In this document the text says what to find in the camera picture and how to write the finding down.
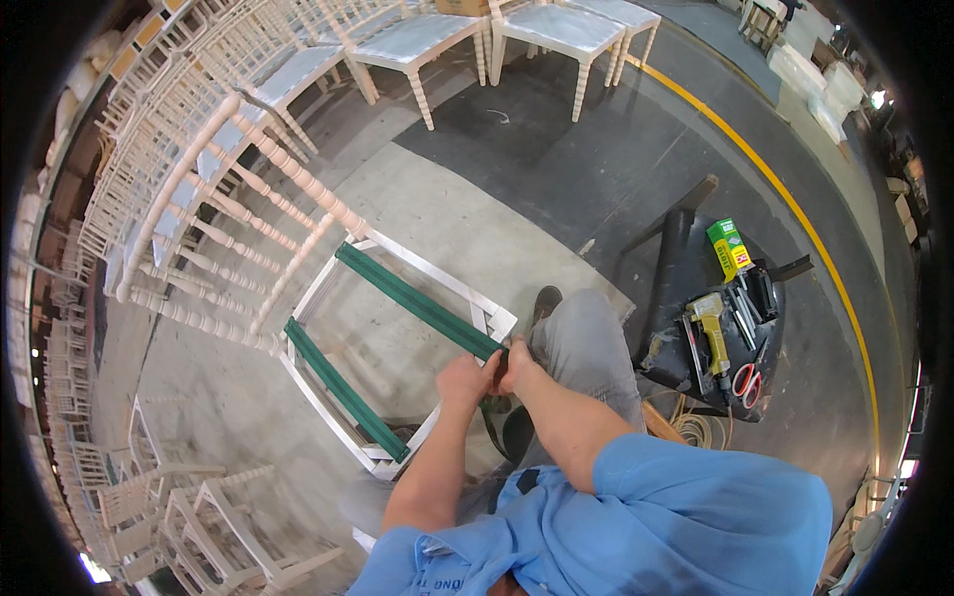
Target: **green webbing strap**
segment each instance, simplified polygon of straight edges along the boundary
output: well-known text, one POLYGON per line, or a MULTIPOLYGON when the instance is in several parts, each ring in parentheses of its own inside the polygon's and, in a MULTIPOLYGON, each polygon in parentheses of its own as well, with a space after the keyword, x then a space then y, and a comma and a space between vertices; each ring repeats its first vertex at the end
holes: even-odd
POLYGON ((487 360, 497 350, 503 350, 504 357, 507 355, 507 348, 498 341, 494 341, 486 334, 475 329, 470 323, 421 294, 347 242, 338 248, 335 257, 353 269, 358 275, 370 281, 371 285, 387 294, 412 315, 477 358, 487 360))
POLYGON ((355 420, 364 427, 364 430, 371 435, 371 438, 377 441, 382 449, 384 449, 389 456, 394 458, 395 462, 403 462, 404 458, 410 453, 410 449, 407 448, 407 445, 391 432, 387 424, 378 418, 378 415, 371 411, 371 408, 367 407, 367 404, 355 393, 351 385, 342 378, 338 371, 335 370, 335 367, 331 365, 331 362, 324 357, 318 349, 318 346, 305 334, 294 317, 290 317, 288 322, 285 323, 285 333, 288 335, 288 338, 292 340, 292 343, 295 344, 296 349, 301 352, 301 355, 311 366, 312 370, 318 374, 321 381, 328 387, 328 390, 338 398, 338 401, 351 413, 351 416, 354 416, 355 420))

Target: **green box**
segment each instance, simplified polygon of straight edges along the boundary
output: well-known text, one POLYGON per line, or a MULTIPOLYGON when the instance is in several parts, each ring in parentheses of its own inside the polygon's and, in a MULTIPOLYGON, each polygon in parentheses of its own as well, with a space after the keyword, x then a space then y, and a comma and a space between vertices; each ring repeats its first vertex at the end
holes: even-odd
POLYGON ((709 226, 706 234, 713 243, 718 263, 722 266, 725 283, 732 281, 739 271, 745 271, 753 266, 749 251, 742 242, 742 236, 738 235, 736 224, 730 217, 720 219, 709 226))

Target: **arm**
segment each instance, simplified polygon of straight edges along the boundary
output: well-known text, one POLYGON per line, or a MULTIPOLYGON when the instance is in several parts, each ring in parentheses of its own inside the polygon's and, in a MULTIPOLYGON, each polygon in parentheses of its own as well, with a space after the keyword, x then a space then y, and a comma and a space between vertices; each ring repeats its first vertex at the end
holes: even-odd
POLYGON ((493 380, 498 350, 483 368, 465 354, 437 376, 441 413, 414 461, 394 487, 381 531, 411 525, 424 532, 453 527, 464 485, 464 443, 470 419, 493 380))
POLYGON ((593 462, 603 447, 633 432, 607 404, 551 379, 519 337, 511 342, 508 371, 497 391, 512 392, 526 406, 540 443, 580 492, 595 492, 593 462))

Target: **scissors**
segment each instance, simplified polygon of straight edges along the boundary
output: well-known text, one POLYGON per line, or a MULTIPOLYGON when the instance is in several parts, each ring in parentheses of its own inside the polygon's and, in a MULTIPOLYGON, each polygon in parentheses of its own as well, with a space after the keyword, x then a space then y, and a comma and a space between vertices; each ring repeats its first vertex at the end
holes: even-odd
POLYGON ((762 373, 758 370, 758 366, 762 364, 765 346, 768 343, 769 339, 765 338, 761 347, 758 348, 756 359, 749 364, 739 366, 736 375, 732 377, 732 393, 737 398, 742 398, 742 407, 747 410, 751 410, 756 405, 758 396, 762 392, 762 373))

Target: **brown shoe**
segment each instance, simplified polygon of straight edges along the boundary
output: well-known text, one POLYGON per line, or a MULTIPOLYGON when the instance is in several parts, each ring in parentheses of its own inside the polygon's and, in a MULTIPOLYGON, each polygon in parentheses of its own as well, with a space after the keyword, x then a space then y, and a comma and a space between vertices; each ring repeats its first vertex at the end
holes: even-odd
POLYGON ((562 301, 563 294, 560 293, 560 290, 556 286, 544 286, 544 288, 540 290, 540 293, 537 294, 537 300, 533 303, 533 318, 530 320, 530 329, 533 328, 533 325, 540 322, 541 319, 546 319, 552 315, 553 309, 562 301))

